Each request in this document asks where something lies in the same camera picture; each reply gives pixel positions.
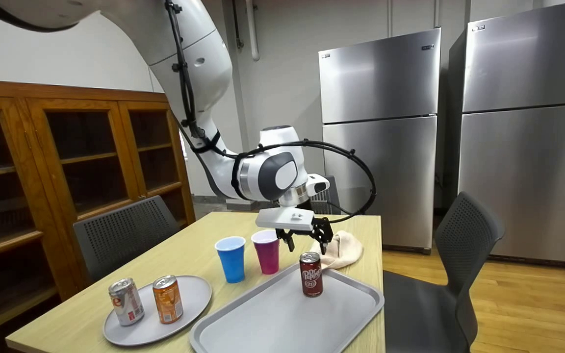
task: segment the gray tray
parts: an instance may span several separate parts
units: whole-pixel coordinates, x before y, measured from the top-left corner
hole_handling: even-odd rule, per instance
[[[306,299],[290,267],[196,322],[190,346],[206,353],[343,352],[382,304],[380,293],[335,271],[323,271],[321,297]]]

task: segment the gray chair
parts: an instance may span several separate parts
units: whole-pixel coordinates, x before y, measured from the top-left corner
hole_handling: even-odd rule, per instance
[[[500,238],[498,222],[461,193],[435,230],[447,285],[382,273],[386,352],[469,352],[476,338],[469,289]]]
[[[180,228],[161,197],[72,224],[92,281],[106,277]]]

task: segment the soda can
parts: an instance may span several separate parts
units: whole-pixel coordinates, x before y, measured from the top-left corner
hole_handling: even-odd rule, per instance
[[[182,299],[176,277],[161,277],[153,285],[153,299],[157,302],[161,324],[172,324],[182,316]]]
[[[300,255],[300,279],[304,297],[316,299],[323,293],[319,253]]]
[[[133,326],[145,316],[139,291],[131,279],[113,283],[108,287],[108,295],[119,326]]]

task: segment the wall pipe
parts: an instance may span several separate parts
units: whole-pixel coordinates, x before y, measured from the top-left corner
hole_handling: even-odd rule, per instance
[[[259,46],[257,46],[257,28],[255,28],[255,6],[251,0],[245,0],[245,12],[247,12],[247,38],[249,38],[249,51],[251,59],[259,59]]]

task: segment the wooden cabinet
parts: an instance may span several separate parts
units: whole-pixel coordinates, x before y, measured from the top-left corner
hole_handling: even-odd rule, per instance
[[[0,85],[0,324],[88,285],[72,222],[155,195],[194,222],[163,95]]]

